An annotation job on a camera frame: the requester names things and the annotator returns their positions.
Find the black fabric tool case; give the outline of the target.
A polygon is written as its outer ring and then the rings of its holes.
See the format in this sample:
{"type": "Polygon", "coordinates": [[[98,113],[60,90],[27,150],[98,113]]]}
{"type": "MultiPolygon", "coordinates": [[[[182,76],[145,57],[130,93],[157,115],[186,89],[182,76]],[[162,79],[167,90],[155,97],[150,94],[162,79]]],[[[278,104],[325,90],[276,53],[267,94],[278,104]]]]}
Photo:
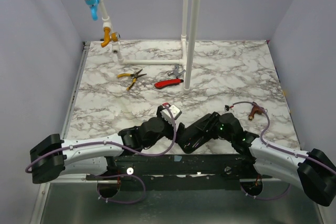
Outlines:
{"type": "Polygon", "coordinates": [[[178,143],[184,153],[190,154],[209,141],[205,138],[203,132],[204,120],[208,117],[208,114],[188,127],[184,125],[184,133],[181,137],[181,142],[178,143]]]}

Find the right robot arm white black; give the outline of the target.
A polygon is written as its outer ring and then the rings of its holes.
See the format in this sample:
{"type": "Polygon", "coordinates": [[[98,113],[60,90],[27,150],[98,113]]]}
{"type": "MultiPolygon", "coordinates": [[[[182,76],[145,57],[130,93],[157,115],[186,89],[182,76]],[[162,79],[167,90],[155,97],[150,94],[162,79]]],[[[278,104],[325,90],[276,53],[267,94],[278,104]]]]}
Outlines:
{"type": "Polygon", "coordinates": [[[241,165],[246,177],[261,174],[282,180],[325,207],[334,200],[335,165],[323,151],[314,148],[306,152],[271,143],[262,135],[243,130],[231,113],[214,112],[202,130],[208,137],[227,140],[238,153],[252,158],[241,165]]]}

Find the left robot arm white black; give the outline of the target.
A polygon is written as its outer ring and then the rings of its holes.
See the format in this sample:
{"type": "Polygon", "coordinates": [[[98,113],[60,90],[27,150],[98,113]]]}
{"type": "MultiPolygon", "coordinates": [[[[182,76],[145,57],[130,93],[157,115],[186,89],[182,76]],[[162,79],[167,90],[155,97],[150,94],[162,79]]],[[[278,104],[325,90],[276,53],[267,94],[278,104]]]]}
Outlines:
{"type": "Polygon", "coordinates": [[[61,139],[51,134],[30,150],[30,164],[25,172],[32,175],[34,184],[51,182],[62,175],[91,174],[112,179],[116,175],[115,164],[109,157],[139,154],[154,146],[163,137],[173,143],[177,139],[176,120],[182,114],[175,105],[164,103],[156,116],[140,126],[123,129],[100,138],[87,140],[61,139]]]}

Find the red utility knife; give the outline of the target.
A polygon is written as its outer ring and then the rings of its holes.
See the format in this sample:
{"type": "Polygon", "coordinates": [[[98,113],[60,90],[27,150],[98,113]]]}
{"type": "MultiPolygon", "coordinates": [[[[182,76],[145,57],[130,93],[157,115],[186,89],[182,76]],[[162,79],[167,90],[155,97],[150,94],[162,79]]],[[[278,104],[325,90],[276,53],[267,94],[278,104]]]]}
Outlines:
{"type": "Polygon", "coordinates": [[[179,78],[169,79],[169,80],[164,80],[164,81],[160,81],[160,82],[155,83],[154,87],[157,88],[157,89],[163,89],[163,88],[166,88],[166,87],[179,85],[183,82],[184,82],[184,80],[179,79],[179,78]]]}

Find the brown faucet tap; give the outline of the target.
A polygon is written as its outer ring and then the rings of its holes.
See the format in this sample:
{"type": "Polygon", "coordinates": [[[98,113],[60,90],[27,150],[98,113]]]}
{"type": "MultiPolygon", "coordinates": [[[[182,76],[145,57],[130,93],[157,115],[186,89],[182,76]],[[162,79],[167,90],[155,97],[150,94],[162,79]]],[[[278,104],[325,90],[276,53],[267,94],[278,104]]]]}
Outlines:
{"type": "Polygon", "coordinates": [[[252,121],[255,118],[255,115],[262,115],[263,113],[267,112],[267,109],[258,106],[257,104],[253,104],[253,107],[251,109],[251,112],[248,116],[248,119],[252,121]]]}

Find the orange faucet tap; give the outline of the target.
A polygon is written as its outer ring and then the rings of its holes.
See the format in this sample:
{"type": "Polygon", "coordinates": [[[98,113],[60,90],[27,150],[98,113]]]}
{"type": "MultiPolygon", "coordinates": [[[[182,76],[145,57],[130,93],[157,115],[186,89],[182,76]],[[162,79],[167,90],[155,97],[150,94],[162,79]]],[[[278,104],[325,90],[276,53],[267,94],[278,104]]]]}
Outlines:
{"type": "Polygon", "coordinates": [[[118,42],[120,40],[120,34],[118,32],[110,33],[111,29],[109,27],[103,28],[104,36],[101,47],[106,47],[110,42],[118,42]]]}

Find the blue faucet tap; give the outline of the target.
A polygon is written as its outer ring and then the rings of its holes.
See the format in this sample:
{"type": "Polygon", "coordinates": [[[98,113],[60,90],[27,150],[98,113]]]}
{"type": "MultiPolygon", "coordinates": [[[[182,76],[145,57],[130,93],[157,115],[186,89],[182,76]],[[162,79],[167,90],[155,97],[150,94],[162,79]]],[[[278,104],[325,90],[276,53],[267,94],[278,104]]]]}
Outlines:
{"type": "Polygon", "coordinates": [[[98,20],[98,5],[100,0],[85,0],[85,3],[90,8],[92,19],[94,21],[98,20]]]}

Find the yellow handled pliers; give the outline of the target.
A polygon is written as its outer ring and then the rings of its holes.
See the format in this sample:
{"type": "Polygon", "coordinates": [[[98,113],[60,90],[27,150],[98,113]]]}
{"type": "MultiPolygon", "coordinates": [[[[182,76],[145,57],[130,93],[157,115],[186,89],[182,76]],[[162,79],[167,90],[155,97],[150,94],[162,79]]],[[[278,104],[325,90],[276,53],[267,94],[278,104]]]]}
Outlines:
{"type": "Polygon", "coordinates": [[[131,90],[132,87],[134,86],[134,84],[136,83],[136,81],[140,78],[140,77],[143,77],[143,76],[146,76],[146,73],[142,73],[143,69],[140,69],[139,71],[135,72],[135,73],[122,73],[122,74],[119,74],[117,75],[117,78],[122,78],[122,77],[130,77],[132,78],[132,82],[131,84],[127,87],[127,90],[131,90]]]}

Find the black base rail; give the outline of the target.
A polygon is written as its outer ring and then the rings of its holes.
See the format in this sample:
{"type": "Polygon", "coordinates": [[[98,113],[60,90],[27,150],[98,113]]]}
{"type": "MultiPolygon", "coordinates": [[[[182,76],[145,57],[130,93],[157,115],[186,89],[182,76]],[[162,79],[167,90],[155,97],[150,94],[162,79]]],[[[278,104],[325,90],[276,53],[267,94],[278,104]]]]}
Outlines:
{"type": "Polygon", "coordinates": [[[248,184],[262,188],[252,161],[239,154],[108,157],[107,170],[61,175],[56,183],[97,183],[100,192],[239,190],[248,184]]]}

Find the white PVC pipe frame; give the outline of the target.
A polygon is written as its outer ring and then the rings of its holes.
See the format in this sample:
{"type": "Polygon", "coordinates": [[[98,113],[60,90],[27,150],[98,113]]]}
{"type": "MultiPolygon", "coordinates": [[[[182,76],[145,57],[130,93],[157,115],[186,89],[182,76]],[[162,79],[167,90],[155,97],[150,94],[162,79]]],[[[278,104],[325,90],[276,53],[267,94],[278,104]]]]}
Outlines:
{"type": "MultiPolygon", "coordinates": [[[[120,50],[120,41],[110,42],[112,45],[112,54],[116,55],[120,65],[180,65],[186,72],[184,74],[183,92],[188,94],[191,90],[191,75],[193,69],[193,58],[195,52],[196,35],[198,28],[198,17],[200,11],[201,0],[192,0],[191,12],[188,12],[188,0],[183,0],[182,11],[182,33],[181,33],[181,49],[182,58],[179,60],[126,60],[120,50]]],[[[108,15],[104,0],[100,0],[98,5],[98,13],[101,14],[103,28],[109,27],[110,33],[114,33],[111,18],[108,15]]]]}

